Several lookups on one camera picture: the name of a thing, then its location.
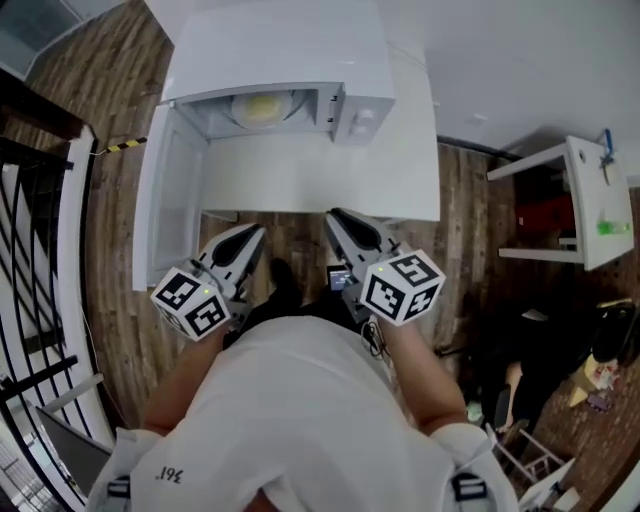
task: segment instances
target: desk leg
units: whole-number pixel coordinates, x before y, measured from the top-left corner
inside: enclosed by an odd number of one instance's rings
[[[556,158],[564,157],[566,146],[566,144],[560,144],[559,146],[541,151],[540,153],[528,156],[527,158],[523,158],[522,160],[518,160],[517,162],[513,162],[509,165],[498,167],[497,169],[487,173],[487,179],[489,181],[499,180],[500,178],[506,178],[512,174],[551,162],[551,160],[555,160]]]
[[[498,249],[501,258],[519,258],[522,260],[560,261],[562,263],[584,263],[577,251],[555,251],[551,249]]]

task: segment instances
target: wooden floor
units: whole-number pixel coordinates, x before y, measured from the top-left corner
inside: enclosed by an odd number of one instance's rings
[[[171,52],[143,2],[130,0],[51,49],[29,84],[86,120],[104,148],[147,135]],[[28,135],[20,126],[8,133],[21,140]],[[49,139],[35,140],[40,146],[45,142]],[[144,147],[137,147],[97,158],[86,227],[88,317],[98,363],[132,427],[139,424],[143,404],[183,343],[160,321],[148,295],[131,291],[133,219],[143,152]],[[440,146],[439,157],[441,221],[408,221],[398,228],[398,236],[424,249],[447,275],[442,296],[421,324],[429,343],[457,346],[473,341],[481,315],[506,303],[582,305],[594,297],[640,298],[635,251],[588,275],[570,265],[497,258],[497,248],[515,234],[511,181],[489,184],[486,173],[495,162],[485,155]],[[640,204],[635,192],[633,201]],[[259,222],[269,233],[254,280],[254,300],[260,302],[269,294],[267,262],[273,256],[292,264],[311,300],[325,279],[328,252],[322,216],[242,213],[241,221]],[[203,217],[201,243],[228,226]],[[583,494],[582,510],[609,488],[623,462],[640,446],[640,432],[627,428],[640,410],[631,402],[637,398],[636,387],[640,396],[636,373],[640,376],[640,368],[625,377],[628,407],[614,407],[601,416],[589,409],[568,411],[562,401],[566,390],[561,389],[543,414],[538,427],[542,439],[579,457],[573,481]],[[614,434],[623,449],[611,444],[602,453],[600,443]],[[602,467],[606,471],[598,472]]]

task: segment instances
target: white wall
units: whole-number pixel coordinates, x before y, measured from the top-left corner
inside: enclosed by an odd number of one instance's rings
[[[175,45],[182,26],[193,9],[193,0],[145,0],[145,3]]]
[[[640,176],[640,3],[378,3],[385,27],[404,29],[393,42],[425,55],[440,135],[527,153],[533,134],[593,140],[609,127]]]

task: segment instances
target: blue object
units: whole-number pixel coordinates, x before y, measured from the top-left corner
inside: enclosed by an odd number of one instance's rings
[[[609,128],[605,128],[604,136],[607,139],[607,154],[602,159],[602,167],[613,162],[613,137]]]

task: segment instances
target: white table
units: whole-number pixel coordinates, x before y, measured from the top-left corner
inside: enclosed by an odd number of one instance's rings
[[[582,263],[585,270],[591,270],[633,249],[633,216],[627,179],[613,163],[608,166],[607,181],[601,168],[605,153],[605,148],[598,144],[567,137],[559,146],[491,171],[487,175],[489,181],[563,158],[576,223],[576,239],[564,241],[575,244],[575,250],[502,248],[498,254],[505,258]],[[598,233],[601,221],[628,223],[631,228],[622,234],[601,235]]]
[[[322,212],[440,219],[440,179],[426,71],[389,48],[396,104],[373,142],[341,146],[325,133],[217,139],[206,158],[203,210]]]

